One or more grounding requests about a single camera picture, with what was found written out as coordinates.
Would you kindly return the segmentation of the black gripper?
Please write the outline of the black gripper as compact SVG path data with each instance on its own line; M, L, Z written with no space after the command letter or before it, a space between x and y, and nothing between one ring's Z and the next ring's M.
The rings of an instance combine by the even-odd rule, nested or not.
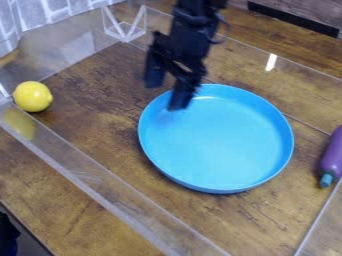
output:
M228 3L229 0L177 0L170 34L165 35L159 31L153 33L154 41L145 67L146 87L158 88L163 85L169 63L179 62L194 72L174 75L170 111L189 107L201 87L201 75L206 74L203 59L210 46L219 44L214 39L219 23L228 25L219 13Z

